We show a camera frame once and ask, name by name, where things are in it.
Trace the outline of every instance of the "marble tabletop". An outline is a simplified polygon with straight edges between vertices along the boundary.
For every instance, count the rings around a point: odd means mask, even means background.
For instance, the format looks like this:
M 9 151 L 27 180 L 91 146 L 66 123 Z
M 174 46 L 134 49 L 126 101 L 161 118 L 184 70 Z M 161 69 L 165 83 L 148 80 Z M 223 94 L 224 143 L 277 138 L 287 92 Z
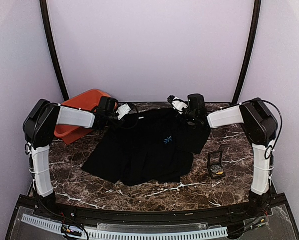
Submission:
M 168 103 L 136 103 L 140 111 L 170 107 Z M 207 103 L 210 112 L 225 103 Z M 253 181 L 253 149 L 240 125 L 212 129 L 201 154 L 194 155 L 190 174 L 181 183 L 155 180 L 137 185 L 113 184 L 83 170 L 82 165 L 105 132 L 94 131 L 66 145 L 56 139 L 50 146 L 49 165 L 58 203 L 116 211 L 183 211 L 229 206 L 248 201 Z M 211 179 L 208 153 L 222 150 L 226 177 Z

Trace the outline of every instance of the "black cloth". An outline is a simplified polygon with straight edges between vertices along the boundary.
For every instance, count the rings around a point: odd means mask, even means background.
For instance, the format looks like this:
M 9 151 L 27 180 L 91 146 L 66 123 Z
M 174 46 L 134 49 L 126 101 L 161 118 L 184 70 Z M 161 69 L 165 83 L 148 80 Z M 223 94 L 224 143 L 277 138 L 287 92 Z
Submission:
M 110 128 L 82 167 L 108 180 L 135 186 L 150 180 L 180 182 L 190 173 L 194 156 L 207 142 L 211 129 L 188 125 L 172 108 L 139 114 L 135 128 Z M 124 117 L 123 127 L 133 126 L 137 114 Z

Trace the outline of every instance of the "black metal frame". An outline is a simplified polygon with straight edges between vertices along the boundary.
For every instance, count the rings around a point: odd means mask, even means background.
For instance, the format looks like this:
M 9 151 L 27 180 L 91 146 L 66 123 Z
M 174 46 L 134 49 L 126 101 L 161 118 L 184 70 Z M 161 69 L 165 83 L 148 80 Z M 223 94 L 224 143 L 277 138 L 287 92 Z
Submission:
M 62 211 L 66 216 L 75 213 L 73 220 L 79 224 L 97 227 L 99 223 L 103 224 L 116 224 L 116 225 L 134 225 L 134 226 L 167 226 L 167 225 L 184 225 L 184 224 L 197 224 L 208 223 L 211 226 L 228 227 L 230 231 L 244 226 L 243 221 L 250 217 L 244 214 L 243 216 L 233 216 L 229 213 L 245 209 L 248 203 L 240 203 L 232 206 L 208 208 L 202 210 L 190 211 L 171 211 L 171 212 L 131 212 L 131 211 L 112 211 L 112 210 L 98 210 L 84 207 L 76 207 L 64 204 L 57 204 L 57 208 Z M 299 240 L 299 230 L 296 225 L 291 207 L 284 193 L 274 195 L 271 200 L 271 208 L 285 205 L 291 223 Z M 14 222 L 19 210 L 19 207 L 33 209 L 34 214 L 46 217 L 46 211 L 41 211 L 39 202 L 33 198 L 20 195 L 15 206 L 5 240 L 10 240 Z
M 41 16 L 43 18 L 44 29 L 45 29 L 45 34 L 46 34 L 50 57 L 53 62 L 53 66 L 54 66 L 54 70 L 56 73 L 56 77 L 57 77 L 57 81 L 58 81 L 58 85 L 59 85 L 61 94 L 63 95 L 64 101 L 67 101 L 70 99 L 70 97 L 69 97 L 69 93 L 68 93 L 68 90 L 67 90 L 65 82 L 64 82 L 60 62 L 59 62 L 58 55 L 57 55 L 56 48 L 55 48 L 47 0 L 40 0 L 39 2 L 40 2 Z
M 235 90 L 235 93 L 234 93 L 234 97 L 233 97 L 233 100 L 231 102 L 232 105 L 237 104 L 238 101 L 239 101 L 239 98 L 241 96 L 242 89 L 243 89 L 243 86 L 244 86 L 246 74 L 247 74 L 248 69 L 249 69 L 250 60 L 251 60 L 253 47 L 254 47 L 254 42 L 255 42 L 255 37 L 256 37 L 256 31 L 258 29 L 258 24 L 259 24 L 259 18 L 260 18 L 260 12 L 261 12 L 261 3 L 262 3 L 262 0 L 255 0 L 255 3 L 254 3 L 253 17 L 252 17 L 252 20 L 251 20 L 245 57 L 244 57 L 244 61 L 243 61 L 243 66 L 241 67 L 240 75 L 239 75 L 239 78 L 238 78 L 238 83 L 237 83 L 236 90 Z
M 251 26 L 250 26 L 250 32 L 249 32 L 245 57 L 244 57 L 241 71 L 240 71 L 235 94 L 234 94 L 233 100 L 231 102 L 231 104 L 233 104 L 233 105 L 238 103 L 238 100 L 240 98 L 240 95 L 241 95 L 241 92 L 243 89 L 246 74 L 247 74 L 247 71 L 249 68 L 252 51 L 253 51 L 253 46 L 254 46 L 254 41 L 255 41 L 255 37 L 256 37 L 256 31 L 258 28 L 258 22 L 259 22 L 260 11 L 261 11 L 261 2 L 262 2 L 262 0 L 255 0 L 255 3 L 254 3 L 253 17 L 252 17 Z M 55 48 L 55 43 L 54 43 L 54 39 L 53 39 L 53 33 L 52 33 L 52 28 L 51 28 L 51 23 L 50 23 L 50 18 L 49 18 L 49 10 L 48 10 L 48 5 L 47 5 L 47 0 L 40 0 L 40 8 L 41 8 L 41 14 L 42 14 L 44 28 L 45 28 L 46 39 L 47 39 L 47 43 L 48 43 L 48 47 L 49 47 L 49 52 L 50 52 L 50 56 L 51 56 L 51 59 L 52 59 L 53 65 L 54 65 L 54 70 L 55 70 L 55 73 L 57 76 L 59 88 L 61 90 L 64 100 L 67 101 L 70 98 L 69 98 L 69 93 L 68 93 L 68 90 L 67 90 L 65 82 L 64 82 L 64 78 L 63 78 L 61 67 L 60 67 L 60 62 L 59 62 L 56 48 Z

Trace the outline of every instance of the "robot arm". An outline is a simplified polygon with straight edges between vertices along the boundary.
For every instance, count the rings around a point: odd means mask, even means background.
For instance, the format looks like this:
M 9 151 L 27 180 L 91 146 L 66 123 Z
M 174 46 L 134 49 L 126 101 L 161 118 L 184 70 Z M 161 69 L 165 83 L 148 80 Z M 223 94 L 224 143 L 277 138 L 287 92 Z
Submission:
M 265 103 L 256 98 L 207 115 L 204 97 L 200 94 L 189 95 L 188 105 L 174 96 L 170 96 L 168 101 L 192 123 L 208 124 L 212 129 L 241 124 L 254 151 L 254 176 L 249 193 L 250 209 L 256 210 L 264 205 L 270 193 L 274 169 L 273 148 L 278 129 L 278 122 Z
M 49 152 L 57 125 L 72 125 L 83 128 L 102 129 L 108 121 L 122 122 L 131 108 L 124 104 L 116 108 L 118 101 L 102 97 L 96 112 L 50 103 L 41 99 L 27 117 L 23 130 L 27 144 L 26 154 L 30 155 L 30 173 L 35 191 L 42 198 L 53 194 L 51 183 Z
M 259 196 L 270 190 L 273 170 L 272 149 L 276 141 L 278 123 L 262 100 L 221 109 L 207 116 L 211 128 L 242 124 L 254 151 L 254 178 L 251 191 Z

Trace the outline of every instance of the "white cable tie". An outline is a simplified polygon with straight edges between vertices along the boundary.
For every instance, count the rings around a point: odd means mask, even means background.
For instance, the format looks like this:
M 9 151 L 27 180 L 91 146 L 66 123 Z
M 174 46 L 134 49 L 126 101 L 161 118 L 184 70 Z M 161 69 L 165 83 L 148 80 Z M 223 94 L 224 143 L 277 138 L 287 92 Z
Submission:
M 261 170 L 261 171 L 268 171 L 268 172 L 274 170 L 274 167 L 272 167 L 272 168 L 270 168 L 270 169 L 263 169 L 263 168 L 260 168 L 260 167 L 258 167 L 258 166 L 255 166 L 255 165 L 254 165 L 254 168 L 255 168 L 255 169 L 258 169 L 258 170 Z
M 43 174 L 43 173 L 48 172 L 49 170 L 50 170 L 50 168 L 48 168 L 48 169 L 46 169 L 46 170 L 44 170 L 44 171 L 39 171 L 39 172 L 35 172 L 35 171 L 31 171 L 31 170 L 29 170 L 29 172 L 30 172 L 31 174 L 37 174 L 37 175 L 40 175 L 40 174 Z

